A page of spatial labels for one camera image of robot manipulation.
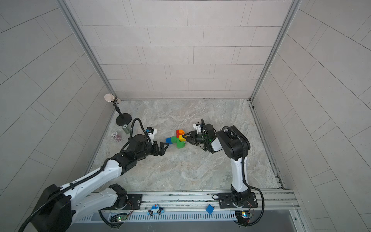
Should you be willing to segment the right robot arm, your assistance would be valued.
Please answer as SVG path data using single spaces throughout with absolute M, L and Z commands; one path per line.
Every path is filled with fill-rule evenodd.
M 186 141 L 210 153 L 224 151 L 231 161 L 232 184 L 231 192 L 213 195 L 219 201 L 220 208 L 244 208 L 236 211 L 236 224 L 244 227 L 256 225 L 265 210 L 262 191 L 248 184 L 247 156 L 251 145 L 248 139 L 235 127 L 225 126 L 217 131 L 211 124 L 194 124 L 194 131 L 179 135 L 181 141 Z

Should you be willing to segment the small green lego brick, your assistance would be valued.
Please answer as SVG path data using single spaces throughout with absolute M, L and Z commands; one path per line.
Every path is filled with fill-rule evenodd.
M 178 138 L 175 136 L 175 137 L 171 137 L 171 143 L 172 144 L 176 144 L 178 141 Z
M 186 145 L 186 143 L 185 143 L 184 141 L 177 141 L 177 143 L 176 143 L 176 147 L 177 147 L 178 149 L 182 149 L 182 148 L 184 148 L 185 145 Z

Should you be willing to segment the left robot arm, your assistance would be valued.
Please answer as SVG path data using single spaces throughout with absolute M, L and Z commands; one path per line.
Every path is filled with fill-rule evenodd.
M 146 130 L 143 130 L 143 134 L 131 134 L 121 150 L 107 158 L 100 168 L 60 187 L 55 184 L 47 187 L 19 231 L 24 231 L 32 223 L 39 232 L 65 232 L 80 218 L 112 207 L 119 198 L 126 195 L 120 185 L 113 184 L 95 194 L 93 191 L 122 176 L 135 167 L 138 161 L 150 155 L 163 156 L 168 146 L 168 143 L 157 143 L 150 138 Z

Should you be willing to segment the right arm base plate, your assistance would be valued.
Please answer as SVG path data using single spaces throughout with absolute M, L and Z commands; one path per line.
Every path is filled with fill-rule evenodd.
M 242 200 L 237 200 L 231 192 L 221 192 L 214 194 L 212 198 L 219 202 L 219 207 L 227 208 L 258 208 L 258 201 L 255 193 L 251 192 L 245 195 Z

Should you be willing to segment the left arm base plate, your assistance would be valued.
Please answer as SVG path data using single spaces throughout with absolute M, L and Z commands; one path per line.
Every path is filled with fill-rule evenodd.
M 141 194 L 127 194 L 118 196 L 117 200 L 111 207 L 103 210 L 139 210 L 142 202 Z

